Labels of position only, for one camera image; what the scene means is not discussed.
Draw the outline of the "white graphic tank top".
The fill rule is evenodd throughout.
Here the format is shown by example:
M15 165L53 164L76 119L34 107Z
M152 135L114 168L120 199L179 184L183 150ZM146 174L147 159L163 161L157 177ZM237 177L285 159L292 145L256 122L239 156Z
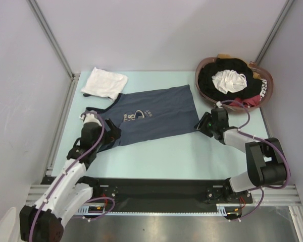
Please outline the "white graphic tank top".
M81 92L89 96L115 101L127 82L128 77L126 75L94 67Z

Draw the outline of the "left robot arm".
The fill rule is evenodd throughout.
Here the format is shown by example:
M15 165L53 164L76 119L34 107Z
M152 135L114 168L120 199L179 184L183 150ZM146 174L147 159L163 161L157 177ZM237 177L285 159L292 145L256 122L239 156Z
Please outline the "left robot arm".
M62 171L32 206L25 205L19 213L22 241L60 241L67 223L85 203L103 203L96 219L116 205L113 196L105 195L98 179L85 173L100 149L121 137L121 130L95 111L85 111L80 118L81 136L69 151Z

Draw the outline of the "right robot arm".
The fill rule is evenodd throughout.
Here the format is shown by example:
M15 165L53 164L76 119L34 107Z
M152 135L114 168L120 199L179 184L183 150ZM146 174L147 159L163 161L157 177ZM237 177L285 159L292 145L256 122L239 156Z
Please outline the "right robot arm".
M229 125L228 111L223 107L233 102L247 113L247 121L240 127ZM231 146L246 155L246 172L228 178L223 197L235 202L241 192L253 191L262 187L283 189L290 180L290 168L281 144L276 138L262 139L242 131L250 121L249 110L235 100L218 101L210 112L205 112L194 128L204 135L215 138L223 145Z

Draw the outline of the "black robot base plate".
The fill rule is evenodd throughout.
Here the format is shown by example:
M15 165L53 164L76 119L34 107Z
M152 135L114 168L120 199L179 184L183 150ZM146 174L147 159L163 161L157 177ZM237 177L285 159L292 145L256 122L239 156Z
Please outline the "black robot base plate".
M110 197L107 208L120 205L147 206L167 204L229 204L243 206L252 204L254 198L248 191L233 193L226 189L226 180L175 180L97 178L85 176L81 182L93 186L93 197Z

